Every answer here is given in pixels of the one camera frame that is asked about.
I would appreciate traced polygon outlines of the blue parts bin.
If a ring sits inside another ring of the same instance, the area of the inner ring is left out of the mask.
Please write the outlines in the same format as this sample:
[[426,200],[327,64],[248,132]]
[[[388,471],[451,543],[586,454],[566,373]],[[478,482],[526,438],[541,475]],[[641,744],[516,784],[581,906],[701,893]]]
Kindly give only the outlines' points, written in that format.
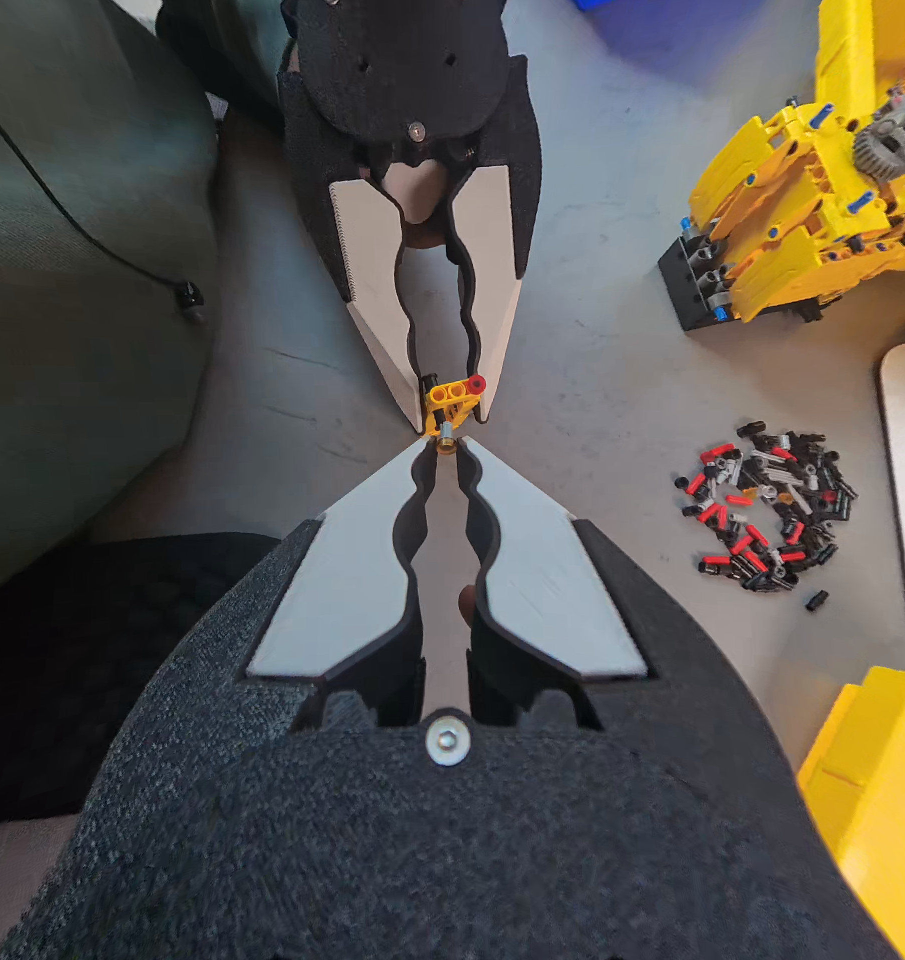
[[580,18],[620,58],[675,80],[711,77],[763,1],[578,2]]

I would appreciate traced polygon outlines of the yellow parts bin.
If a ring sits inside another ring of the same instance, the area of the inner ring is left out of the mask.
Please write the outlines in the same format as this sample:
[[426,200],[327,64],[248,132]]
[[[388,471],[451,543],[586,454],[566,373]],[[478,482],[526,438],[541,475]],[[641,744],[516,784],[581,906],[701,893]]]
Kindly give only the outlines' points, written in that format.
[[905,1],[819,4],[814,93],[851,133],[905,94]]
[[797,784],[845,881],[905,958],[905,671],[843,686]]

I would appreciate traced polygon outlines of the yellow lego model black base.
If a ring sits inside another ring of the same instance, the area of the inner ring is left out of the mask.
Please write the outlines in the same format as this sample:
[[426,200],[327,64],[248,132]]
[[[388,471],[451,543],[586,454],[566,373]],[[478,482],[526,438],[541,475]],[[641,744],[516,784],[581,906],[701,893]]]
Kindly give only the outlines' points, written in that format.
[[805,322],[905,272],[905,89],[848,118],[795,98],[710,162],[659,270],[685,333],[776,311]]

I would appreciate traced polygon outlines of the person's green sweatshirt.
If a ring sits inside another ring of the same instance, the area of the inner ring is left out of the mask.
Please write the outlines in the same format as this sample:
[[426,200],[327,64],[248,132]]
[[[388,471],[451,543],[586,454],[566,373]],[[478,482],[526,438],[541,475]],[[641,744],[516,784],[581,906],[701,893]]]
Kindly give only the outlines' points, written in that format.
[[214,117],[113,2],[0,2],[0,584],[185,438],[216,301]]

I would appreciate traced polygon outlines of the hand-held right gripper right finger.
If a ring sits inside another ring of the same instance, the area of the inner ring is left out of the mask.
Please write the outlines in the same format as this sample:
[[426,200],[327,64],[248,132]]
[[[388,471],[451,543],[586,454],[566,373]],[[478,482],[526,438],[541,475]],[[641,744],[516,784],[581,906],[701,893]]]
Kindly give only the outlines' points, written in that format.
[[647,677],[576,518],[473,438],[460,440],[456,463],[486,624],[575,682]]

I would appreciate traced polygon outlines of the yellow lego beam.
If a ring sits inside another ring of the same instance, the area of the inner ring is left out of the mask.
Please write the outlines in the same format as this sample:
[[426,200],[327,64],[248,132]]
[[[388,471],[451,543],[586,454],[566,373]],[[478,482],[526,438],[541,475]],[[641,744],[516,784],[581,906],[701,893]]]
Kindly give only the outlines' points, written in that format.
[[458,431],[479,406],[485,391],[482,396],[470,395],[466,387],[468,378],[440,383],[435,373],[422,377],[423,425],[426,436],[438,437],[438,428],[446,420],[451,422],[454,432]]

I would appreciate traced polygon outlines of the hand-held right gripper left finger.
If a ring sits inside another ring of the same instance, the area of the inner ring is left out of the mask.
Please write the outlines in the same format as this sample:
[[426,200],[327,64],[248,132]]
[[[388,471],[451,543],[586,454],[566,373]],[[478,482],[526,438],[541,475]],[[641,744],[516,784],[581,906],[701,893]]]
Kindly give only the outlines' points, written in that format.
[[411,561],[435,471],[435,444],[419,439],[325,510],[249,677],[402,685],[415,673],[423,626]]

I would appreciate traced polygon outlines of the person's left forearm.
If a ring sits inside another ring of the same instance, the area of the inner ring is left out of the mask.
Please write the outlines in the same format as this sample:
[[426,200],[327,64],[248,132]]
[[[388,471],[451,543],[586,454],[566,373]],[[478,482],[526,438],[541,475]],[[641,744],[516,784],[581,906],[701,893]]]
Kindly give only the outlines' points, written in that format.
[[278,107],[277,77],[288,60],[291,34],[282,1],[224,2],[222,39],[233,64],[254,92]]

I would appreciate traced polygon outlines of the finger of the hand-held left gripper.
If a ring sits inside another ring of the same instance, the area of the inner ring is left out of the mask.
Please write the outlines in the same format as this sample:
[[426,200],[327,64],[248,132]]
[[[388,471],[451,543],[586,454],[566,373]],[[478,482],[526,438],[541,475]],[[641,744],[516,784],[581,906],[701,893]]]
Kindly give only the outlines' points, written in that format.
[[348,311],[402,414],[422,434],[414,326],[397,285],[405,248],[402,211],[364,178],[335,181],[328,191],[349,286]]
[[485,423],[502,377],[522,286],[516,272],[507,165],[471,171],[454,192],[448,212],[462,277],[461,319],[470,336],[467,369],[486,382],[475,417]]

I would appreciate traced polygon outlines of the person's left hand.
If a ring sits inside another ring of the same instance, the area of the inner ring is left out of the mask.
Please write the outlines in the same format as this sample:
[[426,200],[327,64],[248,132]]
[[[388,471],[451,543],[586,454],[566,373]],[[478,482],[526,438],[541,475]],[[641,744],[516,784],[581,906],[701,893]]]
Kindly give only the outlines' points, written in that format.
[[425,250],[445,244],[449,171],[441,161],[430,158],[416,166],[393,162],[380,185],[401,211],[406,246]]

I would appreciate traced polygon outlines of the pile of red black lego pins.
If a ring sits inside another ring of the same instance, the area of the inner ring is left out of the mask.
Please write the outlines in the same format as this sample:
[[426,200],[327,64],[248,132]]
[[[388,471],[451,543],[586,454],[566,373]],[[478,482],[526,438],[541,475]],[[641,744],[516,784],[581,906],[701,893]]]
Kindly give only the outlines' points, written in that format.
[[825,434],[775,432],[758,419],[700,449],[671,484],[682,517],[712,538],[697,572],[750,594],[792,593],[829,564],[859,500]]

